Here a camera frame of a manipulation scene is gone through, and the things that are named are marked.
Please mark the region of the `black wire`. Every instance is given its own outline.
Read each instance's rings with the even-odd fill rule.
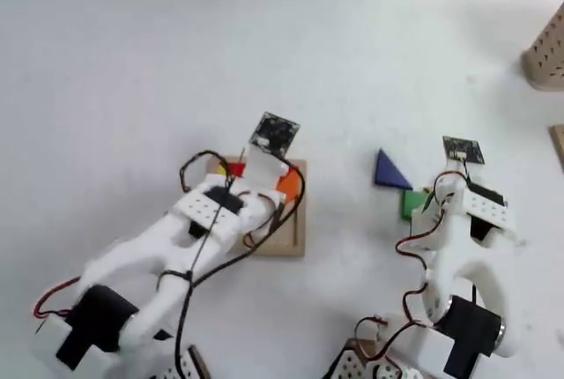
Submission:
[[[470,174],[468,173],[468,167],[466,166],[466,159],[462,159],[462,164],[464,166],[464,172],[466,173],[466,178],[467,178],[467,182],[472,182],[472,179],[470,179]]]
[[[193,163],[194,161],[196,161],[197,159],[199,159],[200,157],[202,157],[205,154],[211,154],[215,157],[217,157],[218,159],[223,159],[225,160],[225,158],[223,158],[222,156],[218,155],[215,152],[211,152],[209,150],[206,150],[205,152],[200,152],[197,156],[193,157],[192,159],[190,159],[187,163],[185,163],[182,168],[181,168],[181,183],[182,183],[182,189],[184,190],[184,171],[186,170],[186,167],[189,166],[189,164]],[[227,194],[229,194],[229,190],[231,189],[231,186],[233,185],[234,181],[235,181],[235,177],[233,176],[231,178],[231,180],[229,181],[229,179],[227,178],[227,175],[229,174],[229,165],[227,163],[227,165],[224,167],[226,169],[226,194],[224,195],[224,198],[222,199],[218,210],[216,211],[216,214],[211,222],[211,226],[210,229],[208,229],[206,235],[204,238],[202,238],[202,244],[200,245],[200,248],[198,249],[197,255],[194,259],[194,262],[192,263],[192,266],[190,268],[189,271],[187,271],[186,273],[180,273],[178,271],[163,271],[163,273],[160,275],[160,278],[162,278],[162,276],[164,276],[165,274],[171,274],[180,278],[184,278],[189,282],[189,288],[188,288],[188,292],[186,293],[186,296],[184,298],[184,302],[182,303],[182,309],[181,309],[181,313],[180,313],[180,317],[179,317],[179,321],[178,321],[178,330],[176,333],[176,337],[175,337],[175,341],[174,341],[174,366],[176,367],[176,371],[178,373],[178,376],[181,379],[187,379],[186,375],[182,372],[182,356],[181,356],[181,343],[182,343],[182,332],[184,329],[184,323],[186,322],[186,315],[188,314],[188,309],[189,309],[189,303],[190,303],[190,299],[192,297],[192,294],[194,292],[194,289],[198,286],[201,285],[205,280],[209,279],[211,276],[213,276],[214,274],[223,271],[225,268],[241,261],[244,258],[249,257],[250,255],[252,255],[257,249],[259,249],[265,242],[266,240],[268,240],[274,233],[276,233],[276,231],[278,231],[298,210],[298,207],[301,204],[301,200],[303,199],[305,192],[306,192],[306,180],[303,176],[303,173],[297,168],[295,167],[292,163],[290,163],[288,160],[284,159],[282,156],[279,156],[275,153],[271,153],[272,156],[276,157],[278,160],[282,161],[283,163],[285,163],[290,169],[295,170],[295,172],[298,174],[298,176],[300,177],[301,180],[301,192],[298,195],[298,198],[296,199],[296,202],[294,204],[294,206],[292,207],[292,209],[290,209],[290,211],[286,214],[286,216],[284,216],[282,219],[279,220],[279,222],[277,223],[277,225],[275,227],[273,227],[271,229],[271,231],[265,235],[260,241],[258,241],[256,243],[255,246],[253,246],[251,249],[249,249],[248,251],[232,258],[231,260],[228,260],[227,262],[220,264],[219,266],[215,267],[214,269],[211,269],[210,271],[206,272],[204,275],[202,275],[202,277],[200,277],[198,280],[193,280],[193,270],[194,270],[194,266],[196,265],[197,259],[199,258],[199,255],[205,245],[205,242],[208,238],[208,236],[210,235],[210,231],[213,228],[213,225],[215,224],[215,222],[217,221],[219,212],[221,211],[221,209],[224,207],[225,204],[225,200],[226,200],[226,196]]]
[[[227,195],[229,194],[229,191],[230,191],[232,185],[235,182],[234,175],[230,176],[230,174],[229,174],[229,162],[227,162],[226,158],[221,156],[220,154],[212,151],[212,150],[204,150],[203,152],[199,152],[199,153],[195,154],[191,159],[189,159],[186,163],[184,163],[182,165],[182,167],[180,168],[179,174],[180,174],[180,181],[181,181],[182,190],[184,192],[190,191],[190,187],[188,187],[186,185],[186,183],[184,182],[184,173],[185,173],[186,169],[188,168],[188,166],[190,166],[196,160],[198,160],[201,157],[208,155],[208,154],[215,157],[216,159],[218,159],[221,166],[226,170],[226,192],[223,195],[223,197],[221,198],[221,201],[219,203],[219,208],[215,212],[215,215],[213,216],[213,219],[211,220],[210,228],[206,231],[204,237],[202,238],[202,243],[200,244],[200,247],[198,248],[196,256],[194,257],[194,261],[192,262],[192,265],[190,266],[189,270],[184,272],[184,273],[179,272],[179,271],[163,271],[159,276],[159,281],[157,282],[157,286],[159,286],[160,280],[162,279],[163,276],[166,276],[166,275],[176,276],[176,277],[183,278],[183,279],[188,281],[188,291],[186,292],[186,296],[184,297],[184,301],[182,303],[181,313],[180,313],[180,316],[179,316],[179,319],[178,319],[178,329],[177,329],[177,332],[176,332],[176,337],[174,339],[174,366],[176,367],[176,372],[178,373],[178,376],[181,379],[187,379],[186,375],[182,371],[181,345],[182,345],[182,333],[183,333],[183,330],[184,330],[184,323],[186,322],[186,315],[188,314],[189,303],[190,303],[190,299],[192,298],[192,294],[194,293],[194,280],[193,280],[194,267],[196,266],[198,258],[202,254],[202,249],[204,248],[204,245],[205,245],[208,237],[210,236],[210,233],[212,232],[213,226],[215,225],[215,223],[218,220],[219,212],[221,212],[221,209],[223,209],[225,207]]]
[[[212,277],[216,273],[219,273],[220,271],[223,271],[227,267],[229,267],[229,266],[231,266],[231,265],[233,265],[237,262],[240,262],[241,260],[243,260],[243,259],[249,257],[250,255],[252,255],[255,251],[257,251],[266,242],[266,240],[268,240],[271,236],[273,236],[276,233],[276,231],[278,231],[298,210],[298,207],[301,204],[301,200],[303,199],[303,197],[306,193],[306,180],[303,177],[303,173],[297,167],[295,167],[292,163],[290,163],[288,160],[283,158],[282,156],[275,154],[275,153],[271,153],[271,155],[276,157],[278,160],[280,160],[284,164],[286,164],[292,170],[294,170],[298,174],[298,176],[300,177],[301,191],[300,191],[300,194],[298,195],[298,198],[296,199],[294,206],[292,207],[292,209],[290,209],[290,211],[282,219],[280,219],[280,221],[276,224],[276,226],[274,228],[272,228],[271,231],[267,235],[265,235],[263,238],[261,238],[256,243],[255,246],[248,249],[244,253],[241,253],[240,255],[233,257],[231,260],[227,260],[226,262],[224,262],[224,263],[220,264],[219,266],[216,266],[213,269],[211,269],[210,271],[206,272],[204,275],[202,275],[200,278],[198,278],[197,280],[194,281],[194,287],[201,285],[205,280],[209,279],[210,277]]]
[[[215,157],[216,159],[219,160],[219,164],[226,170],[226,188],[227,188],[227,183],[229,181],[229,162],[227,161],[227,159],[225,157],[223,157],[222,155],[220,155],[217,152],[214,152],[212,150],[203,150],[202,152],[197,152],[196,154],[194,154],[192,156],[191,159],[189,159],[186,163],[184,163],[181,168],[180,168],[180,184],[182,186],[182,191],[184,192],[188,192],[190,191],[190,187],[188,185],[186,185],[186,182],[184,181],[184,173],[186,172],[186,169],[188,166],[190,166],[192,163],[194,163],[196,160],[200,159],[201,157],[204,157],[206,155],[210,155]]]

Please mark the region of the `colored block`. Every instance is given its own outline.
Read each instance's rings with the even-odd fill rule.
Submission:
[[[400,188],[401,190],[413,190],[412,185],[405,179],[384,150],[380,150],[376,156],[374,184]]]
[[[429,197],[425,191],[404,191],[402,198],[402,218],[410,220],[412,218],[412,210],[423,205]]]

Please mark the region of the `white table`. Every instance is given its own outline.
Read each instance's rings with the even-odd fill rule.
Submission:
[[[320,377],[358,318],[400,310],[421,272],[393,252],[407,225],[400,193],[370,186],[374,156],[426,185],[442,135],[479,140],[530,242],[516,251],[523,347],[501,372],[558,375],[564,174],[546,127],[564,123],[564,95],[533,91],[518,58],[559,4],[0,0],[3,377],[48,377],[28,353],[42,290],[156,220],[193,152],[238,154],[264,110],[301,124],[289,155],[309,162],[307,254],[198,288],[186,333],[214,377]],[[140,302],[139,287],[122,289]]]

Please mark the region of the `pegboard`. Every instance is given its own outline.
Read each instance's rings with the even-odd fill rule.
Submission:
[[[560,158],[562,169],[564,169],[564,125],[551,126],[550,135],[553,138],[554,147]]]
[[[564,4],[524,53],[523,70],[538,90],[564,90]]]
[[[208,369],[195,346],[191,346],[181,357],[181,366],[186,379],[210,379]],[[159,375],[151,376],[150,379],[180,379],[180,377],[173,365]]]

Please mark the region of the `robotic arm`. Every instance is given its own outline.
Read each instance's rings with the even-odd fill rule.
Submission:
[[[444,175],[434,196],[413,211],[414,241],[435,251],[422,293],[429,327],[412,327],[398,336],[391,350],[421,372],[437,377],[493,377],[492,353],[513,355],[520,341],[520,302],[516,283],[514,213],[502,195],[461,175]],[[456,278],[470,280],[484,307],[453,295]],[[379,328],[386,343],[405,325],[389,316]]]
[[[257,131],[263,141],[251,143],[241,178],[227,186],[224,175],[207,175],[138,237],[87,264],[68,316],[48,316],[33,343],[35,355],[58,377],[145,379],[174,369],[174,339],[162,327],[193,283],[182,273],[190,271],[196,280],[239,237],[250,232],[265,237],[285,203],[286,195],[275,187],[289,166],[267,151],[277,145],[281,153],[274,139],[279,134],[260,131],[261,125]],[[205,245],[198,238],[206,239]],[[163,275],[171,271],[179,274]],[[157,292],[140,309],[102,285],[140,273],[160,277]],[[187,347],[183,339],[181,348]]]

